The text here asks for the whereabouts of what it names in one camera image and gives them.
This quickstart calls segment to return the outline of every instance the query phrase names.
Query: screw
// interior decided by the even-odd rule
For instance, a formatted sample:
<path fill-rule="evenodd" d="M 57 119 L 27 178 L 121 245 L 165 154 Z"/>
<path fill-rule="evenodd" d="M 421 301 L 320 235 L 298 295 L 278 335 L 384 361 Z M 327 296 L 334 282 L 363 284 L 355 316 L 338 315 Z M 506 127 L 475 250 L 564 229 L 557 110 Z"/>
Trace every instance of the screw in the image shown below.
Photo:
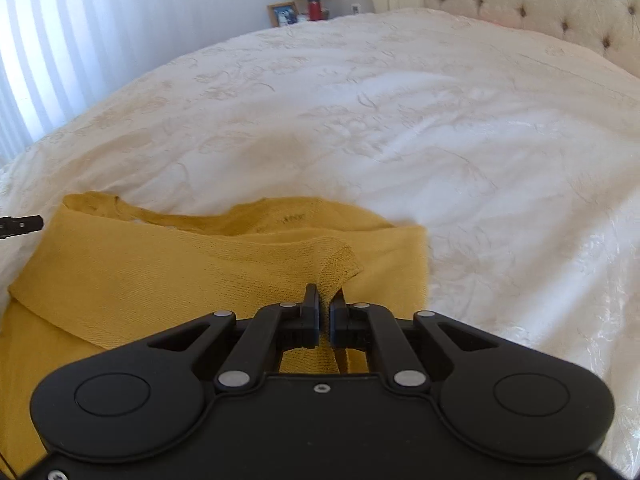
<path fill-rule="evenodd" d="M 394 375 L 394 381 L 400 386 L 415 388 L 416 386 L 422 386 L 427 381 L 427 377 L 417 370 L 402 370 Z"/>
<path fill-rule="evenodd" d="M 316 394 L 328 394 L 331 391 L 331 386 L 328 384 L 316 384 L 314 391 Z"/>
<path fill-rule="evenodd" d="M 222 372 L 218 376 L 218 382 L 227 388 L 245 386 L 250 380 L 249 374 L 240 370 L 229 370 L 228 372 Z"/>
<path fill-rule="evenodd" d="M 68 480 L 68 479 L 66 478 L 66 475 L 62 471 L 54 470 L 47 475 L 47 480 Z"/>

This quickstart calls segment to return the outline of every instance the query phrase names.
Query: bed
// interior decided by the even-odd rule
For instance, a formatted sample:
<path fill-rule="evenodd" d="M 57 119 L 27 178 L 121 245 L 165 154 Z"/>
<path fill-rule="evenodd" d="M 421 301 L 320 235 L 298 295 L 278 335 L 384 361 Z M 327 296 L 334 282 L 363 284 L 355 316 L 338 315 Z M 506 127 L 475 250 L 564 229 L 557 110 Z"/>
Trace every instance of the bed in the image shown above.
<path fill-rule="evenodd" d="M 604 378 L 617 411 L 601 455 L 631 477 L 637 0 L 599 0 L 591 18 L 590 0 L 374 1 L 379 14 L 256 32 L 142 76 L 2 168 L 0 216 L 47 219 L 64 194 L 100 190 L 182 214 L 322 196 L 422 224 L 429 308 Z M 37 243 L 2 242 L 2 291 Z"/>

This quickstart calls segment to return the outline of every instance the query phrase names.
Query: photo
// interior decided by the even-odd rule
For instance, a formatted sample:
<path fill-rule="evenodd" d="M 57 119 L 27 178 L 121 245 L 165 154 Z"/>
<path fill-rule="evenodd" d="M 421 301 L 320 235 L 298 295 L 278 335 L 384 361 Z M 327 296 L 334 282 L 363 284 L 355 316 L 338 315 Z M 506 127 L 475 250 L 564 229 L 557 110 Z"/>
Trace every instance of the photo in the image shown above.
<path fill-rule="evenodd" d="M 268 9 L 273 27 L 287 27 L 298 22 L 298 9 L 295 2 L 273 4 Z"/>

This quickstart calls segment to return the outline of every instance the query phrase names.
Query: yellow shirt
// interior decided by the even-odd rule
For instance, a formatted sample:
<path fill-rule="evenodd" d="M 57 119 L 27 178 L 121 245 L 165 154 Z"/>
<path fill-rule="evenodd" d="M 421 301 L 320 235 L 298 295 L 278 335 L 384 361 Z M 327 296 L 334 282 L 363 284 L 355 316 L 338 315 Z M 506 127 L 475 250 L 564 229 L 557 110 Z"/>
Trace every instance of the yellow shirt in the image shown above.
<path fill-rule="evenodd" d="M 0 333 L 0 451 L 18 471 L 44 454 L 29 401 L 53 370 L 218 309 L 238 319 L 301 301 L 388 306 L 410 319 L 425 305 L 426 234 L 356 206 L 264 199 L 212 217 L 169 216 L 115 196 L 65 197 L 10 287 Z M 281 371 L 362 371 L 359 352 L 286 352 Z"/>

